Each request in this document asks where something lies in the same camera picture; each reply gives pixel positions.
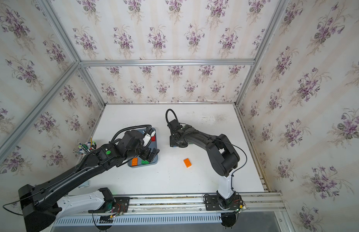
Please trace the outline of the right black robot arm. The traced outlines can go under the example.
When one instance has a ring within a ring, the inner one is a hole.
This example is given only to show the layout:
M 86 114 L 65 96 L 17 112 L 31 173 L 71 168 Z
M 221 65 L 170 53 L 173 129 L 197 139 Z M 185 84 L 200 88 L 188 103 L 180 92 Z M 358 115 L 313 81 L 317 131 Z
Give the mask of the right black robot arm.
M 235 196 L 231 171 L 237 168 L 240 156 L 228 137 L 224 134 L 206 134 L 190 125 L 182 125 L 177 119 L 169 121 L 167 126 L 171 147 L 186 148 L 193 144 L 207 152 L 213 170 L 221 177 L 217 195 L 222 200 L 230 201 Z

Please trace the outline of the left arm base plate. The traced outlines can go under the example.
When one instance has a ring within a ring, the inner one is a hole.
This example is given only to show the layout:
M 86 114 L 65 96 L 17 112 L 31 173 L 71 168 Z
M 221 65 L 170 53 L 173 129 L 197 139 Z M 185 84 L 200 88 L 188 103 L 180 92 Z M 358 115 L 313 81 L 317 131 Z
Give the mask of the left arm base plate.
M 106 203 L 96 210 L 89 210 L 88 213 L 90 214 L 97 214 L 97 213 L 113 213 L 117 215 L 122 215 L 123 213 L 127 213 L 130 197 L 115 197 L 115 200 L 108 200 Z

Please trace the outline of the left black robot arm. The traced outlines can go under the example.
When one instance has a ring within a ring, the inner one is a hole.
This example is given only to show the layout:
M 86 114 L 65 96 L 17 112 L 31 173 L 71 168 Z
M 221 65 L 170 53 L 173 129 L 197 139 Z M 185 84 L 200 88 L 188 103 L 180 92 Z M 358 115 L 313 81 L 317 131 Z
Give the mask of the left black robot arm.
M 59 176 L 40 185 L 21 187 L 18 193 L 26 231 L 40 232 L 57 219 L 82 211 L 111 212 L 116 200 L 108 188 L 78 196 L 67 194 L 91 178 L 136 157 L 153 161 L 159 153 L 159 149 L 150 147 L 155 133 L 152 127 L 144 131 L 126 131 L 123 138 L 87 153 L 80 163 Z

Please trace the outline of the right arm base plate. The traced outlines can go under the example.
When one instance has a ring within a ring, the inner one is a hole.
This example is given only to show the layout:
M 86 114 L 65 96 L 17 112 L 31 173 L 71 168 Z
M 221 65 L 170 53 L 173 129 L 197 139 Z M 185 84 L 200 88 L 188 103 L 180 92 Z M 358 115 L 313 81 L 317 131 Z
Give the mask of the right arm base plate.
M 244 201 L 239 194 L 234 193 L 230 198 L 224 199 L 219 194 L 203 196 L 206 211 L 243 211 L 246 209 Z

